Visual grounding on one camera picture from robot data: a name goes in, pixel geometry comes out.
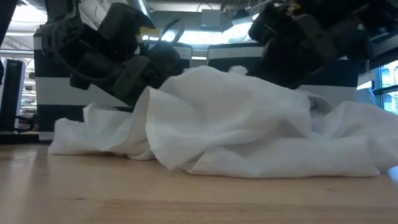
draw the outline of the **white towel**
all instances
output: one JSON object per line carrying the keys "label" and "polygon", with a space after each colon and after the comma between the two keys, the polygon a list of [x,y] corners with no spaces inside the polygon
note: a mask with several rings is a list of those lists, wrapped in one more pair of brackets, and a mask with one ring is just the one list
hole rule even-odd
{"label": "white towel", "polygon": [[210,67],[146,88],[134,113],[92,104],[60,119],[54,154],[113,152],[189,174],[371,177],[398,165],[398,116]]}

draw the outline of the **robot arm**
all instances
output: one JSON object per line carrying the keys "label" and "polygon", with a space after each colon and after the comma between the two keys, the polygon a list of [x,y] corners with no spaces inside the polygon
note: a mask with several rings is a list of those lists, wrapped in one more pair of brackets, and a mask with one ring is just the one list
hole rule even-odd
{"label": "robot arm", "polygon": [[249,31],[266,51],[248,75],[294,89],[338,58],[367,61],[371,38],[395,32],[397,14],[393,1],[269,1]]}
{"label": "robot arm", "polygon": [[[66,12],[55,2],[67,2]],[[171,43],[158,41],[148,50],[138,37],[141,27],[155,26],[140,10],[114,3],[94,30],[82,23],[78,2],[48,0],[49,22],[40,28],[43,53],[70,72],[71,86],[87,90],[93,84],[134,107],[144,88],[158,88],[169,76],[183,72],[172,47],[181,35]]]}

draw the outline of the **yellow tag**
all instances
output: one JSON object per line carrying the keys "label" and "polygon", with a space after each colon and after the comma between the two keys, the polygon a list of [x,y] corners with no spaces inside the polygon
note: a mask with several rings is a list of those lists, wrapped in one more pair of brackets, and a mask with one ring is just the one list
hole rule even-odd
{"label": "yellow tag", "polygon": [[293,12],[294,12],[296,9],[301,9],[301,5],[297,4],[297,3],[295,2],[295,0],[293,0],[293,1],[290,2],[290,6],[289,6],[289,8],[288,8],[288,10],[287,10],[287,15],[288,15],[288,16],[293,16]]}
{"label": "yellow tag", "polygon": [[149,37],[158,37],[159,38],[159,34],[160,34],[160,29],[150,29],[148,27],[141,27],[139,29],[139,31],[140,31],[141,39],[145,35],[147,35]]}

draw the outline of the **ceiling light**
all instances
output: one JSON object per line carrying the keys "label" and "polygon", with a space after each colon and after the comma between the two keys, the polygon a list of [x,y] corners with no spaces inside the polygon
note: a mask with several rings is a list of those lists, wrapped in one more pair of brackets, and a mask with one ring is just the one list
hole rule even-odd
{"label": "ceiling light", "polygon": [[[198,9],[198,3],[183,2],[183,1],[165,2],[161,0],[156,0],[156,1],[148,1],[148,5],[155,11],[197,12]],[[221,9],[220,3],[209,3],[209,5],[203,3],[200,6],[199,11],[201,11],[202,9],[214,9],[214,10]]]}
{"label": "ceiling light", "polygon": [[32,32],[6,32],[6,36],[15,36],[15,37],[22,37],[22,36],[33,36],[35,33]]}
{"label": "ceiling light", "polygon": [[252,22],[252,16],[245,9],[240,9],[236,12],[236,14],[232,17],[232,24],[244,24],[247,22]]}
{"label": "ceiling light", "polygon": [[[175,32],[170,30],[163,35],[162,40],[171,42],[174,40]],[[142,36],[143,40],[158,40],[158,37],[149,37],[148,35]],[[227,39],[224,38],[220,32],[209,32],[209,31],[185,31],[180,40],[180,43],[184,44],[222,44],[227,43]]]}
{"label": "ceiling light", "polygon": [[196,56],[192,56],[192,60],[207,60],[206,57],[196,57]]}
{"label": "ceiling light", "polygon": [[11,21],[44,24],[47,22],[47,15],[32,6],[17,6]]}
{"label": "ceiling light", "polygon": [[223,32],[223,35],[225,38],[229,39],[235,39],[235,38],[240,38],[240,37],[245,37],[248,35],[249,29],[253,22],[245,22],[242,24],[238,24],[235,26],[232,26],[228,30]]}

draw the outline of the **wooden table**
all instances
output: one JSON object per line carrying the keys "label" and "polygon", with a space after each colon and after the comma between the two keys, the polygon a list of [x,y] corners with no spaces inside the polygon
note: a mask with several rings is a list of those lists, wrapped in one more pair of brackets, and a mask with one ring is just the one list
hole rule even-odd
{"label": "wooden table", "polygon": [[248,180],[46,149],[0,146],[1,224],[398,223],[398,169],[365,179]]}

